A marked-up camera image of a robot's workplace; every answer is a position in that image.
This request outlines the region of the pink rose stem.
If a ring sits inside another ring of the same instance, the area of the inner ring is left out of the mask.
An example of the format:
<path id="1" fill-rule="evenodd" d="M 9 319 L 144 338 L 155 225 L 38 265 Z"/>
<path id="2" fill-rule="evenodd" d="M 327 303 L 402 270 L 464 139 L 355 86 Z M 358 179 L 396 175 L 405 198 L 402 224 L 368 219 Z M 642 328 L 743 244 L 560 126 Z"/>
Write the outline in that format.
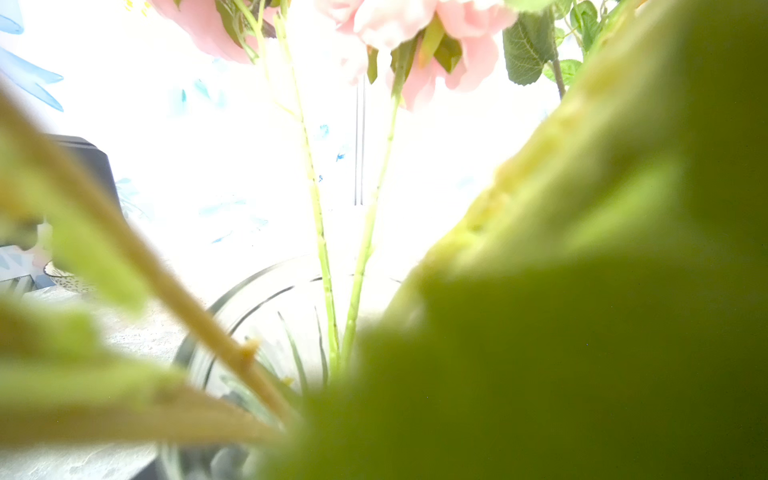
<path id="1" fill-rule="evenodd" d="M 156 1 L 150 8 L 170 78 L 169 144 L 183 158 L 178 185 L 153 202 L 157 228 L 206 298 L 245 281 L 221 312 L 237 336 L 264 341 L 261 360 L 281 371 L 305 366 L 317 377 L 327 343 L 317 321 L 325 309 L 309 197 L 298 180 L 300 133 L 282 112 L 291 102 L 285 60 L 272 51 L 267 67 L 231 61 L 208 3 Z M 291 48 L 339 317 L 347 312 L 365 211 L 376 199 L 380 168 L 389 169 L 363 290 L 362 315 L 371 318 L 522 145 L 538 120 L 538 95 L 495 68 L 471 91 L 429 78 L 393 110 L 390 73 L 348 85 L 350 43 L 323 47 L 329 33 L 321 18 L 302 8 L 298 19 Z"/>

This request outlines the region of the clear glass vase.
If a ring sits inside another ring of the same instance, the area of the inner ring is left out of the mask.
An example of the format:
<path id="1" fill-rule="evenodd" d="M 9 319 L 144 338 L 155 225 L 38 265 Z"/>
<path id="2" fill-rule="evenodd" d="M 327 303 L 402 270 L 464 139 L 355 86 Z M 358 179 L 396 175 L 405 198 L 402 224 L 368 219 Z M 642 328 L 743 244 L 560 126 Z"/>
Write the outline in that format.
<path id="1" fill-rule="evenodd" d="M 329 322 L 319 261 L 312 255 L 273 264 L 234 286 L 209 309 L 251 360 L 293 407 L 305 393 L 325 386 L 332 372 Z M 262 398 L 221 360 L 192 338 L 175 364 L 191 384 L 269 427 L 282 422 Z M 264 450 L 255 444 L 215 443 L 160 446 L 160 479 L 254 479 Z"/>

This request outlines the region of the orange ranunculus flower stem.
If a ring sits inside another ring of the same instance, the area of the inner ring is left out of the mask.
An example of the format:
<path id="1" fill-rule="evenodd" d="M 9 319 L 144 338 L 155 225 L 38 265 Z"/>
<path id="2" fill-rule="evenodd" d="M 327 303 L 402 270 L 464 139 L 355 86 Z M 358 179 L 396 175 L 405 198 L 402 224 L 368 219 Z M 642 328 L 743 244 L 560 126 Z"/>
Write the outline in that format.
<path id="1" fill-rule="evenodd" d="M 767 5 L 651 1 L 259 479 L 763 479 Z"/>

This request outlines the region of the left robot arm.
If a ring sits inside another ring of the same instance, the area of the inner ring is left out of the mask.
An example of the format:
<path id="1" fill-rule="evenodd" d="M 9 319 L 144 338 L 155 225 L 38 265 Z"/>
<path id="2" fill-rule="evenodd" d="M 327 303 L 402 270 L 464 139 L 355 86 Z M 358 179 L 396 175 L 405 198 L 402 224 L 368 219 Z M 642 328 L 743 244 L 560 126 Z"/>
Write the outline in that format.
<path id="1" fill-rule="evenodd" d="M 95 183 L 107 193 L 121 217 L 125 218 L 108 155 L 82 137 L 49 133 L 45 137 L 74 155 Z"/>

